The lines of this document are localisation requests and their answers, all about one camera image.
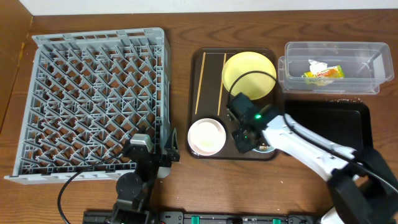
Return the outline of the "light blue bowl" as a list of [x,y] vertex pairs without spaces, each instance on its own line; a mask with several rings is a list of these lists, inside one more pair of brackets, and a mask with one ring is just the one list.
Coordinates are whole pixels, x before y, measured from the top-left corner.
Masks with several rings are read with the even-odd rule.
[[258,152],[258,153],[262,153],[262,154],[270,153],[270,152],[273,152],[274,150],[275,150],[274,147],[272,147],[272,146],[267,146],[267,145],[265,145],[265,144],[256,146],[256,147],[253,149],[253,151]]

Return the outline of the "white tissue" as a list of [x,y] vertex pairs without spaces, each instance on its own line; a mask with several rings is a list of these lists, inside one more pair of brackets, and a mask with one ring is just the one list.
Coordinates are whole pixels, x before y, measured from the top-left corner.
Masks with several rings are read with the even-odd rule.
[[324,62],[318,62],[316,60],[309,60],[308,62],[310,63],[310,71],[313,74],[321,73],[328,68],[328,64]]

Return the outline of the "green orange snack wrapper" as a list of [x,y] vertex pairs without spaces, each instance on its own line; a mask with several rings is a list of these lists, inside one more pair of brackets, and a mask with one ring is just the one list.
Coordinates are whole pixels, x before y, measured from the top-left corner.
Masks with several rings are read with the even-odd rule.
[[325,86],[333,83],[330,78],[344,78],[345,74],[340,65],[334,67],[327,67],[325,70],[313,74],[312,72],[305,72],[302,77],[306,84],[314,84],[318,86]]

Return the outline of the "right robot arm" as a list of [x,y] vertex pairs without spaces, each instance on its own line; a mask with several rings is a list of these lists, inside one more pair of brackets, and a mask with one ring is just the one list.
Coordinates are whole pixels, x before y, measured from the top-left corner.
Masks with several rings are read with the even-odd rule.
[[243,93],[228,97],[228,115],[240,153],[261,146],[283,151],[327,184],[333,207],[318,223],[393,223],[397,179],[375,149],[357,151],[330,141],[297,123],[273,105],[256,106]]

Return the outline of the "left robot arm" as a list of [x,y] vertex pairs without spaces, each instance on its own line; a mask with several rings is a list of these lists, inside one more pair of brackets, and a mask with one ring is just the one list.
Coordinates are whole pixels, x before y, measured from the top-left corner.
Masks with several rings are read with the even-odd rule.
[[111,223],[159,223],[159,214],[149,206],[155,181],[171,173],[172,163],[180,160],[177,130],[174,129],[165,146],[157,150],[143,130],[128,139],[122,155],[136,163],[134,172],[123,174],[116,183],[118,194]]

